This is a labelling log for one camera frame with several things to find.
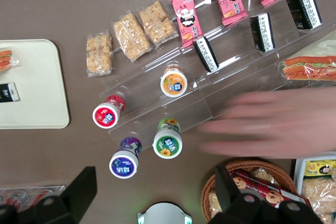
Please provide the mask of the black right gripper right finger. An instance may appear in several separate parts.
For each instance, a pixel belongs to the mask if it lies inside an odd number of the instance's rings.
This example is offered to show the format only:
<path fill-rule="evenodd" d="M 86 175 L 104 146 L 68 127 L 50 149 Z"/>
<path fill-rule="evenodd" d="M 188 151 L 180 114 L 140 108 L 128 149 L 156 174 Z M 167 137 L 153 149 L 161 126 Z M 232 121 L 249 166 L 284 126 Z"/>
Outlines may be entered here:
<path fill-rule="evenodd" d="M 284 201 L 275 208 L 251 190 L 242 193 L 224 165 L 215 168 L 215 191 L 222 212 L 210 223 L 322 223 L 304 203 Z"/>

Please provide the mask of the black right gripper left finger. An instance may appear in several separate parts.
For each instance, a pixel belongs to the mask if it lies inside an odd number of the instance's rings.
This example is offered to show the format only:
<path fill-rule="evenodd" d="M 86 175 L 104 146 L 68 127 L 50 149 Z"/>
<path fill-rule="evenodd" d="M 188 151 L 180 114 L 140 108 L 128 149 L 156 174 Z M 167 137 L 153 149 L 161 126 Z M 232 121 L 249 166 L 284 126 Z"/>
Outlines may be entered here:
<path fill-rule="evenodd" d="M 79 223 L 96 194 L 96 168 L 87 166 L 59 196 L 45 197 L 21 212 L 1 206 L 1 223 Z"/>

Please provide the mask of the person's bare hand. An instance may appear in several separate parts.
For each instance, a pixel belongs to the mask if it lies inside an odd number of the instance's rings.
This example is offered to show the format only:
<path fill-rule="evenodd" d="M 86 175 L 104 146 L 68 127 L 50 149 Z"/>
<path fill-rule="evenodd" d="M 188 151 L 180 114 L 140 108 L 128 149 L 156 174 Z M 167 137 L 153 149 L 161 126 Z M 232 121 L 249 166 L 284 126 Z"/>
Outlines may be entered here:
<path fill-rule="evenodd" d="M 199 129 L 245 137 L 201 145 L 217 155 L 292 159 L 334 151 L 335 87 L 244 93 Z"/>

